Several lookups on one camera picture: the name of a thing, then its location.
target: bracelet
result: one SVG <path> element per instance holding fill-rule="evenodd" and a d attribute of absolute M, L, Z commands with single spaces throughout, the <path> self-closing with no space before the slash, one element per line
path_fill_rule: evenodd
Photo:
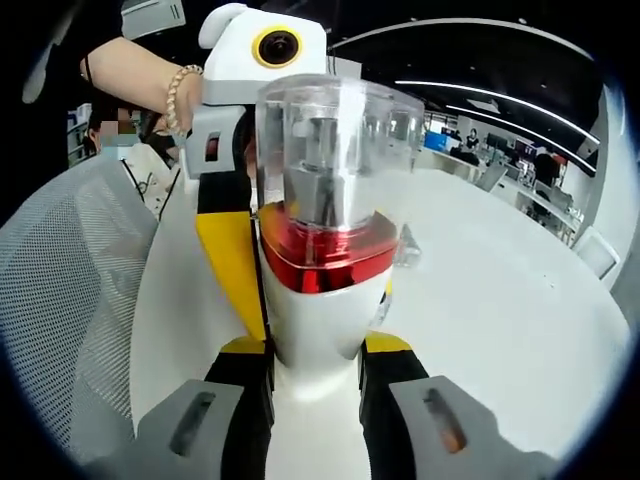
<path fill-rule="evenodd" d="M 186 136 L 187 132 L 180 130 L 178 125 L 178 118 L 176 117 L 176 95 L 178 93 L 178 87 L 180 83 L 190 73 L 196 75 L 202 75 L 202 67 L 198 65 L 188 65 L 178 70 L 169 84 L 169 93 L 167 95 L 167 125 L 171 133 L 176 135 Z"/>

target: desk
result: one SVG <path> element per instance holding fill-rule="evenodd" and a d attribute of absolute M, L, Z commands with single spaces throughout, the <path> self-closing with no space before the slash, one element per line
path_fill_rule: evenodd
<path fill-rule="evenodd" d="M 409 225 L 423 250 L 394 271 L 382 329 L 406 339 L 431 375 L 493 410 L 518 448 L 559 457 L 614 379 L 629 329 L 586 265 L 541 226 L 451 175 L 418 171 Z M 189 378 L 203 378 L 244 328 L 193 233 L 193 202 L 172 196 L 145 269 L 131 342 L 134 425 Z M 300 404 L 279 387 L 268 479 L 368 479 L 356 366 L 344 387 Z"/>
<path fill-rule="evenodd" d="M 423 148 L 418 153 L 415 166 L 447 172 L 471 183 L 475 183 L 486 170 L 484 165 L 471 165 L 447 153 L 429 148 Z"/>
<path fill-rule="evenodd" d="M 558 217 L 558 219 L 563 224 L 565 224 L 567 227 L 569 227 L 574 232 L 577 232 L 578 230 L 580 230 L 580 220 L 578 220 L 575 217 L 572 217 L 567 212 L 564 212 L 564 211 L 560 210 L 554 204 L 552 204 L 548 200 L 546 200 L 543 197 L 541 197 L 540 195 L 538 195 L 535 192 L 535 190 L 533 190 L 531 188 L 527 188 L 524 185 L 522 185 L 520 182 L 518 182 L 516 180 L 513 180 L 512 178 L 509 178 L 509 177 L 503 177 L 502 180 L 500 180 L 500 182 L 498 182 L 498 184 L 502 184 L 507 188 L 513 188 L 513 189 L 517 190 L 519 194 L 522 194 L 525 197 L 530 198 L 531 200 L 533 200 L 537 204 L 542 205 L 544 208 L 546 208 L 549 211 L 549 213 L 551 213 L 555 217 Z"/>

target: human arm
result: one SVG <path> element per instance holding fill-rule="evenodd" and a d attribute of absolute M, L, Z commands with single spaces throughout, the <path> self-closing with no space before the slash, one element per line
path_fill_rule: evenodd
<path fill-rule="evenodd" d="M 96 88 L 158 113 L 167 109 L 167 94 L 180 66 L 168 62 L 123 38 L 114 38 L 88 55 L 91 81 Z M 88 79 L 84 59 L 80 71 Z M 182 130 L 191 128 L 193 109 L 201 103 L 202 79 L 187 75 L 178 87 L 176 113 Z"/>

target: red reflective surface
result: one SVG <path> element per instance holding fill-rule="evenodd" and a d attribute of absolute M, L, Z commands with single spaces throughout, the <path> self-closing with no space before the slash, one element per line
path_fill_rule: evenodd
<path fill-rule="evenodd" d="M 380 213 L 346 232 L 291 221 L 281 203 L 263 207 L 258 215 L 266 259 L 280 282 L 296 292 L 338 290 L 391 267 L 397 230 Z"/>

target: robot camera eye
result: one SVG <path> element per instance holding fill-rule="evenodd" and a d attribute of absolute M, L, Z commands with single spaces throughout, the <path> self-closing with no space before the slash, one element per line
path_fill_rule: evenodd
<path fill-rule="evenodd" d="M 273 30 L 262 35 L 257 47 L 254 50 L 256 60 L 269 68 L 285 67 L 300 53 L 298 36 L 287 30 Z"/>

